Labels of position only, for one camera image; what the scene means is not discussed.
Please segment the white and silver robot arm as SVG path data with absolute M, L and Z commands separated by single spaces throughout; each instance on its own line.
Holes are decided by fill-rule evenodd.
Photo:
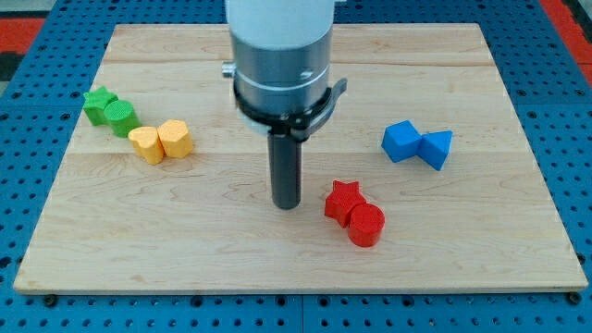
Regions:
M 226 0 L 236 105 L 271 134 L 304 141 L 332 113 L 333 0 Z

